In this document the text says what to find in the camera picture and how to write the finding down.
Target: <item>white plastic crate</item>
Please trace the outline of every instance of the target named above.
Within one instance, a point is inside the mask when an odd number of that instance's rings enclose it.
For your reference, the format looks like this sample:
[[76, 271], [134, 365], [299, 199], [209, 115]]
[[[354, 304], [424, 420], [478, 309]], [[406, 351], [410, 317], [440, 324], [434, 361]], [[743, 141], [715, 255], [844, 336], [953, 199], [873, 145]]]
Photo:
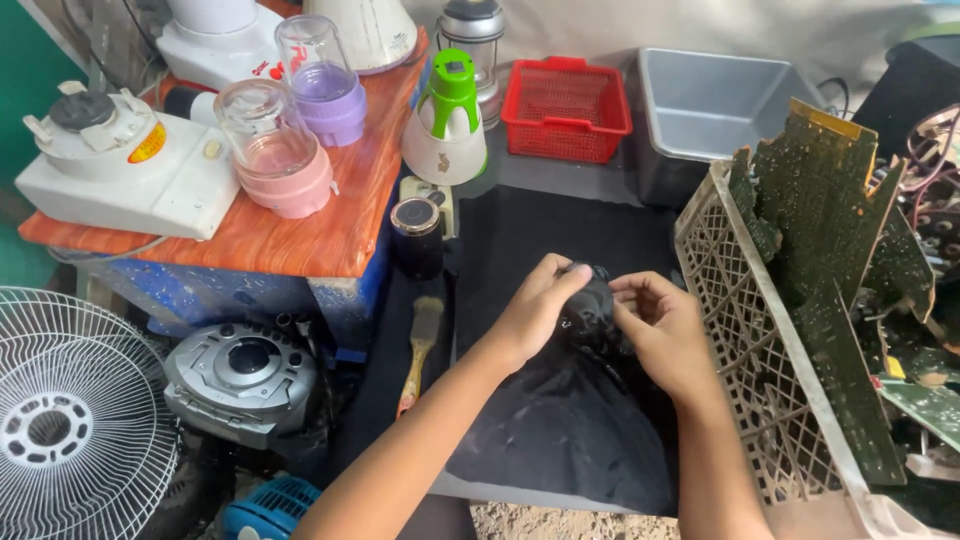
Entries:
[[729, 170], [729, 161], [710, 165], [675, 241], [767, 521], [779, 539], [933, 536], [870, 494], [727, 189]]

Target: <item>fan guard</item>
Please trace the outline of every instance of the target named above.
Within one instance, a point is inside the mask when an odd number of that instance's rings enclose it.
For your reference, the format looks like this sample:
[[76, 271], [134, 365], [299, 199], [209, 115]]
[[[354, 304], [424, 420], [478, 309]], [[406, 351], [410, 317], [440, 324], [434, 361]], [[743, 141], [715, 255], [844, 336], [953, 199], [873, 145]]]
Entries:
[[105, 309], [0, 287], [0, 538], [136, 536], [177, 465], [161, 361]]

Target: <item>black cylindrical container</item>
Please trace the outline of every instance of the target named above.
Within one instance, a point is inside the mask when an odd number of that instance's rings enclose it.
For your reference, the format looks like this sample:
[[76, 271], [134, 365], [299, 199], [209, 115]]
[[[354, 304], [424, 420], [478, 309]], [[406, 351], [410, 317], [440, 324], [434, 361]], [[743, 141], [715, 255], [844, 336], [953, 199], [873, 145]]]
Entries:
[[440, 209], [429, 199], [414, 197], [396, 203], [390, 212], [396, 259], [411, 280], [426, 281], [444, 270], [444, 234]]

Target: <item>pink jar base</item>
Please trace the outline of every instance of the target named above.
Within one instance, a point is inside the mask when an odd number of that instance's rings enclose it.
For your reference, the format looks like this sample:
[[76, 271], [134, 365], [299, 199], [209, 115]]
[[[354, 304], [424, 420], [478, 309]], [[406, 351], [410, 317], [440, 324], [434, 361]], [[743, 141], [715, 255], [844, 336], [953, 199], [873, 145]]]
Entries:
[[264, 179], [237, 168], [240, 185], [251, 199], [284, 219], [300, 219], [322, 209], [330, 200], [333, 167], [326, 151], [300, 171], [285, 177]]

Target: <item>warning sticker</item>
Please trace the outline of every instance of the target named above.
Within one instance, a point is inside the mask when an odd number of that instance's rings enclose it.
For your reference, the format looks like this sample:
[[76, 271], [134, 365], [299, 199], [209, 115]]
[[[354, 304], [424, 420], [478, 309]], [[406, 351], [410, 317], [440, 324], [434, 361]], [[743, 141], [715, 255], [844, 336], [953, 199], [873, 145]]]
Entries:
[[136, 150], [133, 150], [130, 157], [127, 158], [127, 163], [140, 163], [156, 156], [156, 153], [163, 148], [163, 143], [166, 141], [167, 129], [163, 127], [163, 124], [157, 122], [156, 127], [147, 135], [147, 138], [143, 139], [140, 146], [137, 146]]

